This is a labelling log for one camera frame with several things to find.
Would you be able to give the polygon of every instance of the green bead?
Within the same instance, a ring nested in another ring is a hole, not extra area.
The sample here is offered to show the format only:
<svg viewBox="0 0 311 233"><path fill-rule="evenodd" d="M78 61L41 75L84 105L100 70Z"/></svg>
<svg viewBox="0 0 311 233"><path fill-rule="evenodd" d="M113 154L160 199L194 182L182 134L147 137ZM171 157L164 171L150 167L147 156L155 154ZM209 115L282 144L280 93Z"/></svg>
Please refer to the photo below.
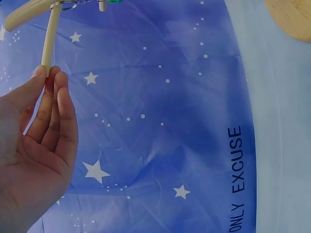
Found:
<svg viewBox="0 0 311 233"><path fill-rule="evenodd" d="M123 0L108 0L109 3L113 3L113 2L122 2Z"/></svg>

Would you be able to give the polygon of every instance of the blue fabric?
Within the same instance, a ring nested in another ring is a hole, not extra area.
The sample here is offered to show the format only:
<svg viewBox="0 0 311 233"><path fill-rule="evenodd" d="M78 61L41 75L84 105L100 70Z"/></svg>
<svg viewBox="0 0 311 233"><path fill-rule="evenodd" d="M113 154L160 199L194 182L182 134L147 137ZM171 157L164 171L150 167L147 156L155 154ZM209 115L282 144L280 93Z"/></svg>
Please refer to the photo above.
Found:
<svg viewBox="0 0 311 233"><path fill-rule="evenodd" d="M0 25L25 2L1 2ZM0 94L40 64L48 18L0 37ZM255 232L252 115L222 0L62 12L52 63L80 143L68 192L31 233Z"/></svg>

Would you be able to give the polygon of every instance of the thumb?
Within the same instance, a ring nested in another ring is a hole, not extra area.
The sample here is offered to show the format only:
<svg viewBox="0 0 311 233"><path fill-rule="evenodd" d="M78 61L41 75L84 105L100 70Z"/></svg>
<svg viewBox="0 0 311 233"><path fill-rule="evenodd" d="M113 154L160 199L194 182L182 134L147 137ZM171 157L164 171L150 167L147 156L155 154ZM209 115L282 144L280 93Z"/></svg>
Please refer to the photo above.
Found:
<svg viewBox="0 0 311 233"><path fill-rule="evenodd" d="M40 97L45 79L46 74L44 66L38 66L35 69L34 77L24 85L3 96L1 99L14 105L21 113Z"/></svg>

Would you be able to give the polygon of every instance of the metal key ring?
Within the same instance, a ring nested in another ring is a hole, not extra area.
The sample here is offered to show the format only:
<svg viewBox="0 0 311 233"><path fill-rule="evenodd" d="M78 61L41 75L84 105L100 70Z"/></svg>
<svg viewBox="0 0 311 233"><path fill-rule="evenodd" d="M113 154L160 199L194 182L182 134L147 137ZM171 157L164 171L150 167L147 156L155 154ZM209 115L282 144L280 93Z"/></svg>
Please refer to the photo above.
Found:
<svg viewBox="0 0 311 233"><path fill-rule="evenodd" d="M58 1L54 4L51 5L51 9L53 9L53 7L57 6L57 5L63 5L63 4L66 4L66 3L71 3L72 6L69 6L69 7L63 7L62 10L63 11L67 11L67 10L71 10L71 9L74 9L77 7L77 5L79 4L79 1L77 0L65 0L65 1Z"/></svg>

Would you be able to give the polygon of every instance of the white star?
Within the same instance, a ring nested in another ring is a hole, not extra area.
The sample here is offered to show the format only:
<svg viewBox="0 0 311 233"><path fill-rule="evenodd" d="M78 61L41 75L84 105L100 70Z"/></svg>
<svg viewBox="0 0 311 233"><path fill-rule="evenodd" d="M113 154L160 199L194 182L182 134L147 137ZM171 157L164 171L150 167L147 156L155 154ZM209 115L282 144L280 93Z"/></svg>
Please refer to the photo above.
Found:
<svg viewBox="0 0 311 233"><path fill-rule="evenodd" d="M64 196L62 196L60 199L65 198ZM59 200L56 202L58 205L60 205Z"/></svg>
<svg viewBox="0 0 311 233"><path fill-rule="evenodd" d="M87 163L84 163L84 166L87 168L87 174L86 178L95 178L98 180L99 183L103 183L102 178L106 176L110 176L107 172L102 171L101 164L99 161L97 161L94 165L90 165Z"/></svg>
<svg viewBox="0 0 311 233"><path fill-rule="evenodd" d="M186 199L186 195L190 193L190 191L186 190L184 185L182 185L180 188L174 188L176 191L175 197L182 197L183 199Z"/></svg>
<svg viewBox="0 0 311 233"><path fill-rule="evenodd" d="M71 42L73 43L73 42L75 42L75 41L77 41L77 42L80 42L80 37L81 37L82 35L81 34L78 34L77 32L75 32L70 38L71 38Z"/></svg>
<svg viewBox="0 0 311 233"><path fill-rule="evenodd" d="M86 77L84 77L87 80L87 85L90 85L91 83L96 84L95 79L98 75L94 75L92 72Z"/></svg>
<svg viewBox="0 0 311 233"><path fill-rule="evenodd" d="M3 25L1 25L1 30L0 30L0 40L4 41L4 34L5 34L5 29Z"/></svg>

